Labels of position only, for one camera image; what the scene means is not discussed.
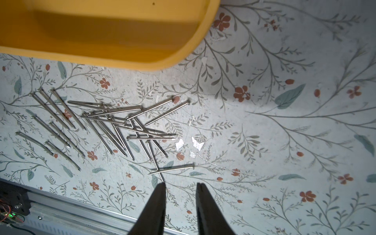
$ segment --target floral tablecloth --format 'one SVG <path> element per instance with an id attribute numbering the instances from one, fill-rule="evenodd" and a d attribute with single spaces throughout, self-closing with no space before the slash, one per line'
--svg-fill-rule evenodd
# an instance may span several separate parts
<path id="1" fill-rule="evenodd" d="M 371 0 L 224 1 L 198 48 L 157 72 L 2 54 L 1 177 L 138 217 L 160 180 L 137 143 L 132 161 L 108 154 L 90 128 L 64 130 L 83 159 L 30 119 L 53 120 L 28 94 L 54 87 L 64 100 L 114 107 L 176 96 L 140 117 L 191 100 L 151 125 L 178 134 L 160 142 L 168 158 L 155 150 L 161 167 L 196 165 L 164 173 L 166 227 L 197 233 L 203 182 L 237 234 L 374 234 L 374 9 Z M 49 139 L 82 170 L 16 131 Z"/>

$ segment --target red flower print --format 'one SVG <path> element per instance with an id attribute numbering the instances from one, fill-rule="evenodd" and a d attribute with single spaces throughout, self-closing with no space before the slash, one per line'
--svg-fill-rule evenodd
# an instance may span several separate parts
<path id="1" fill-rule="evenodd" d="M 97 156 L 94 155 L 94 152 L 88 152 L 88 158 L 91 158 L 92 161 L 98 160 Z"/>
<path id="2" fill-rule="evenodd" d="M 175 96 L 173 100 L 174 104 L 178 103 L 179 100 L 180 100 L 180 96 Z"/>
<path id="3" fill-rule="evenodd" d="M 231 20 L 231 17 L 229 15 L 224 15 L 222 12 L 219 14 L 219 20 L 214 21 L 214 28 L 218 27 L 219 31 L 223 31 L 225 28 L 230 27 L 229 21 Z"/>
<path id="4" fill-rule="evenodd" d="M 251 95 L 249 93 L 246 93 L 247 91 L 248 91 L 247 86 L 243 86 L 243 88 L 236 87 L 234 98 L 239 99 L 239 102 L 243 102 L 244 97 L 246 98 L 246 100 L 249 100 L 251 98 Z"/>
<path id="5" fill-rule="evenodd" d="M 179 161 L 182 161 L 182 160 L 184 160 L 184 155 L 182 154 L 182 152 L 180 152 L 180 153 L 178 153 L 178 154 L 176 155 L 176 158 L 177 158 Z"/>
<path id="6" fill-rule="evenodd" d="M 313 202 L 314 198 L 316 198 L 316 195 L 312 193 L 312 191 L 307 191 L 306 193 L 300 192 L 299 194 L 302 197 L 302 202 Z"/>
<path id="7" fill-rule="evenodd" d="M 102 80 L 99 83 L 102 84 L 101 87 L 103 87 L 105 89 L 107 89 L 108 86 L 110 85 L 110 83 L 107 82 L 105 78 L 102 78 Z"/>
<path id="8" fill-rule="evenodd" d="M 344 176 L 339 176 L 338 177 L 339 180 L 341 180 L 341 184 L 346 184 L 346 181 L 353 181 L 354 178 L 353 177 L 350 177 L 350 174 L 345 174 Z"/>
<path id="9" fill-rule="evenodd" d="M 68 112 L 68 110 L 64 110 L 65 112 L 63 112 L 63 115 L 67 118 L 67 119 L 69 119 L 69 118 L 71 118 L 72 117 L 72 115 L 70 115 L 70 113 Z"/>
<path id="10" fill-rule="evenodd" d="M 97 185 L 95 182 L 90 183 L 90 186 L 93 187 L 93 190 L 99 190 L 99 185 Z"/>
<path id="11" fill-rule="evenodd" d="M 355 96 L 360 96 L 362 93 L 358 91 L 360 89 L 360 86 L 355 86 L 354 90 L 349 89 L 347 91 L 347 94 L 350 94 L 349 97 L 350 99 L 354 98 Z"/>
<path id="12" fill-rule="evenodd" d="M 236 168 L 236 169 L 232 169 L 232 175 L 233 175 L 233 176 L 238 176 L 238 175 L 240 175 L 240 170 L 238 170 L 237 168 Z"/>
<path id="13" fill-rule="evenodd" d="M 287 80 L 285 81 L 285 83 L 286 83 L 287 85 L 294 84 L 294 82 L 295 82 L 294 79 L 287 79 Z"/>
<path id="14" fill-rule="evenodd" d="M 313 92 L 313 94 L 314 94 L 317 98 L 319 98 L 320 95 L 321 95 L 321 91 L 320 91 L 319 89 L 316 89 L 315 92 Z"/>

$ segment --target steel nail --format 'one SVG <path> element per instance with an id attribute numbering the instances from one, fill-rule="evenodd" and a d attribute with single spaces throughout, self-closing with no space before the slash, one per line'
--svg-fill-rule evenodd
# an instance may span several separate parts
<path id="1" fill-rule="evenodd" d="M 162 117 L 167 116 L 168 114 L 170 114 L 170 113 L 172 113 L 172 112 L 174 112 L 174 111 L 176 111 L 176 110 L 178 110 L 178 109 L 180 109 L 180 108 L 182 108 L 182 107 L 188 105 L 189 103 L 190 103 L 189 101 L 186 101 L 186 102 L 182 103 L 181 105 L 179 105 L 179 106 L 176 107 L 176 108 L 171 109 L 171 110 L 168 111 L 167 113 L 164 113 L 164 114 L 162 114 L 162 115 L 160 115 L 160 116 L 158 116 L 158 117 L 156 117 L 156 118 L 154 118 L 154 119 L 148 121 L 144 126 L 147 126 L 147 125 L 152 124 L 153 122 L 155 122 L 155 121 L 161 119 Z"/>
<path id="2" fill-rule="evenodd" d="M 134 129 L 135 127 L 132 123 L 132 120 L 129 120 L 129 122 L 130 122 L 130 125 L 132 126 L 132 129 Z M 147 155 L 148 159 L 151 160 L 152 158 L 150 157 L 149 153 L 147 152 L 144 143 L 141 140 L 138 140 L 138 141 L 139 141 L 142 149 L 144 150 L 145 154 Z"/>
<path id="3" fill-rule="evenodd" d="M 132 137 L 132 136 L 127 136 L 127 140 L 176 140 L 176 138 L 166 138 L 166 137 L 163 137 L 163 138 L 153 138 L 153 137 Z"/>
<path id="4" fill-rule="evenodd" d="M 70 143 L 72 147 L 76 149 L 78 153 L 81 154 L 81 156 L 85 157 L 85 154 L 53 122 L 50 122 L 48 125 L 52 126 L 52 128 L 55 129 L 55 131 L 59 133 L 60 136 L 65 138 L 68 141 L 68 143 Z"/>
<path id="5" fill-rule="evenodd" d="M 136 110 L 141 110 L 141 106 L 134 106 L 134 107 L 128 107 L 128 108 L 123 108 L 123 109 L 117 109 L 117 110 L 108 110 L 104 113 L 98 113 L 98 114 L 90 114 L 88 117 L 98 117 L 98 116 L 104 116 L 108 114 L 118 114 L 121 112 L 130 112 L 130 111 L 136 111 Z"/>
<path id="6" fill-rule="evenodd" d="M 49 103 L 50 105 L 56 110 L 56 112 L 58 112 L 58 114 L 60 114 L 62 117 L 63 117 L 63 120 L 65 120 L 69 126 L 73 129 L 76 129 L 75 126 L 69 121 L 69 119 L 60 111 L 60 109 L 57 107 L 57 105 L 48 97 L 48 95 L 44 92 L 44 90 L 42 88 L 38 89 L 37 92 L 39 92 L 43 98 L 45 98 Z"/>
<path id="7" fill-rule="evenodd" d="M 91 123 L 91 121 L 89 119 L 86 119 L 86 122 L 88 123 L 88 125 L 90 126 L 90 128 L 94 131 L 95 135 L 99 138 L 100 142 L 102 142 L 102 144 L 105 146 L 105 148 L 107 149 L 107 151 L 112 154 L 112 150 L 110 149 L 110 147 L 108 146 L 108 144 L 104 141 L 104 139 L 102 138 L 102 136 L 99 134 L 99 132 L 97 131 L 97 129 L 95 129 L 94 125 Z"/>
<path id="8" fill-rule="evenodd" d="M 44 150 L 45 150 L 47 153 L 49 153 L 51 156 L 53 156 L 53 153 L 52 153 L 48 148 L 46 148 L 46 146 L 44 146 L 42 143 L 36 141 L 35 139 L 31 138 L 30 136 L 28 136 L 28 135 L 26 135 L 26 134 L 24 134 L 24 133 L 22 133 L 22 132 L 19 132 L 19 131 L 17 131 L 17 132 L 14 133 L 14 134 L 15 134 L 15 135 L 19 135 L 19 136 L 21 136 L 22 138 L 25 138 L 25 139 L 27 139 L 27 140 L 29 140 L 29 141 L 31 141 L 31 142 L 33 142 L 33 143 L 39 145 L 40 147 L 44 148 Z"/>
<path id="9" fill-rule="evenodd" d="M 105 108 L 98 107 L 97 105 L 92 106 L 92 105 L 87 105 L 87 104 L 84 104 L 84 103 L 76 103 L 76 101 L 72 101 L 72 100 L 68 101 L 68 103 L 71 104 L 71 105 L 78 105 L 78 106 L 88 107 L 88 108 L 92 108 L 92 109 L 106 110 Z"/>
<path id="10" fill-rule="evenodd" d="M 94 124 L 103 132 L 103 134 L 108 138 L 108 140 L 124 155 L 127 156 L 121 144 L 117 141 L 116 138 L 112 137 L 112 134 L 108 133 L 97 121 L 91 120 Z"/>
<path id="11" fill-rule="evenodd" d="M 124 141 L 124 138 L 123 136 L 121 135 L 119 129 L 116 127 L 115 124 L 111 123 L 111 126 L 112 128 L 114 129 L 114 132 L 117 136 L 117 138 L 119 139 L 119 142 L 122 144 L 122 146 L 127 150 L 127 152 L 129 153 L 130 157 L 132 158 L 132 160 L 135 160 L 135 157 L 133 156 L 132 152 L 130 151 L 130 148 L 128 147 L 128 145 L 125 143 Z"/>
<path id="12" fill-rule="evenodd" d="M 82 118 L 86 118 L 86 119 L 91 119 L 91 120 L 96 120 L 96 121 L 103 121 L 103 122 L 107 122 L 107 123 L 113 123 L 113 124 L 118 124 L 118 125 L 123 125 L 124 122 L 120 122 L 120 121 L 114 121 L 114 120 L 108 120 L 108 119 L 100 119 L 100 118 L 91 118 L 91 117 L 88 117 L 84 114 L 81 114 L 80 117 Z"/>
<path id="13" fill-rule="evenodd" d="M 134 118 L 133 120 L 134 120 L 135 123 L 140 127 L 141 130 L 145 130 L 145 129 L 146 129 L 145 127 L 143 127 L 143 126 L 141 125 L 141 123 L 137 120 L 137 118 Z M 166 158 L 168 158 L 168 157 L 167 157 L 167 154 L 166 154 L 166 153 L 163 151 L 163 149 L 159 146 L 159 144 L 157 143 L 157 141 L 152 140 L 152 142 L 153 142 L 154 145 L 159 149 L 159 151 L 162 153 L 162 155 L 165 156 Z"/>
<path id="14" fill-rule="evenodd" d="M 159 166 L 158 166 L 158 164 L 157 164 L 157 161 L 155 160 L 155 156 L 154 156 L 154 153 L 153 153 L 152 147 L 151 147 L 151 145 L 150 145 L 150 142 L 147 141 L 146 144 L 147 144 L 147 146 L 148 146 L 148 148 L 149 148 L 149 151 L 150 151 L 150 154 L 151 154 L 151 156 L 152 156 L 152 160 L 153 160 L 153 162 L 154 162 L 155 168 L 157 168 L 157 171 L 159 171 Z M 162 176 L 162 173 L 158 173 L 158 174 L 159 174 L 159 177 L 161 178 L 162 182 L 164 182 L 164 178 L 163 178 L 163 176 Z"/>
<path id="15" fill-rule="evenodd" d="M 145 132 L 145 131 L 142 131 L 142 130 L 136 130 L 136 129 L 128 128 L 128 127 L 125 127 L 125 126 L 116 126 L 116 127 L 122 128 L 122 129 L 125 129 L 125 130 L 130 130 L 130 131 L 133 131 L 133 132 L 138 132 L 138 133 L 141 133 L 141 134 L 144 134 L 144 135 L 151 135 L 151 136 L 155 136 L 155 137 L 159 137 L 159 138 L 163 137 L 162 135 L 153 134 L 153 133 Z"/>
<path id="16" fill-rule="evenodd" d="M 73 119 L 78 123 L 78 125 L 84 130 L 86 131 L 86 128 L 85 126 L 80 122 L 80 120 L 78 120 L 78 118 L 76 117 L 76 115 L 74 114 L 74 112 L 72 110 L 70 110 L 70 108 L 68 108 L 68 106 L 64 103 L 64 101 L 60 98 L 60 96 L 56 93 L 56 91 L 52 88 L 49 90 L 49 92 L 51 92 L 55 97 L 56 99 L 58 99 L 61 103 L 61 105 L 69 112 L 69 114 L 73 117 Z"/>
<path id="17" fill-rule="evenodd" d="M 131 120 L 131 119 L 133 119 L 133 118 L 135 118 L 135 117 L 137 117 L 137 116 L 139 116 L 139 115 L 141 115 L 141 114 L 144 114 L 144 113 L 146 113 L 146 112 L 148 112 L 148 111 L 151 111 L 151 110 L 153 110 L 153 109 L 156 109 L 156 108 L 158 108 L 158 107 L 160 107 L 160 106 L 162 106 L 162 105 L 165 105 L 165 104 L 167 104 L 167 103 L 169 103 L 169 102 L 173 102 L 173 101 L 174 101 L 174 98 L 173 98 L 173 97 L 170 98 L 170 99 L 168 99 L 168 100 L 162 101 L 162 102 L 160 102 L 160 103 L 158 103 L 158 104 L 156 104 L 156 105 L 154 105 L 154 106 L 152 106 L 152 107 L 150 107 L 150 108 L 147 108 L 146 110 L 144 110 L 144 111 L 142 111 L 142 112 L 139 112 L 139 113 L 137 113 L 137 114 L 135 114 L 135 115 L 132 115 L 132 116 L 128 117 L 128 118 L 127 118 L 127 121 L 129 121 L 129 120 Z"/>
<path id="18" fill-rule="evenodd" d="M 56 152 L 58 152 L 61 156 L 63 156 L 70 163 L 72 163 L 77 168 L 77 170 L 81 171 L 81 168 L 70 157 L 68 157 L 65 153 L 63 153 L 60 149 L 58 149 L 55 145 L 53 145 L 52 143 L 50 143 L 48 140 L 46 142 L 44 142 L 44 144 L 48 145 L 51 149 L 53 149 Z"/>
<path id="19" fill-rule="evenodd" d="M 45 110 L 47 110 L 51 114 L 51 116 L 56 119 L 56 121 L 62 124 L 63 127 L 69 129 L 69 127 L 62 120 L 60 120 L 59 117 L 52 110 L 50 110 L 50 108 L 45 105 L 45 103 L 43 103 L 43 101 L 41 101 L 34 93 L 29 94 L 29 96 L 33 97 L 34 100 L 36 100 Z"/>
<path id="20" fill-rule="evenodd" d="M 65 146 L 70 148 L 70 145 L 65 142 L 60 136 L 58 136 L 55 132 L 53 132 L 42 120 L 40 120 L 37 116 L 32 116 L 31 119 L 34 119 L 37 121 L 42 127 L 44 127 L 48 132 L 50 132 L 53 136 L 55 136 L 61 143 L 63 143 Z"/>
<path id="21" fill-rule="evenodd" d="M 158 171 L 155 171 L 155 172 L 150 172 L 149 174 L 158 174 L 158 173 L 167 172 L 167 171 L 184 170 L 184 169 L 190 169 L 190 168 L 194 169 L 193 163 L 190 166 L 173 168 L 173 169 L 170 168 L 170 169 L 158 170 Z"/>

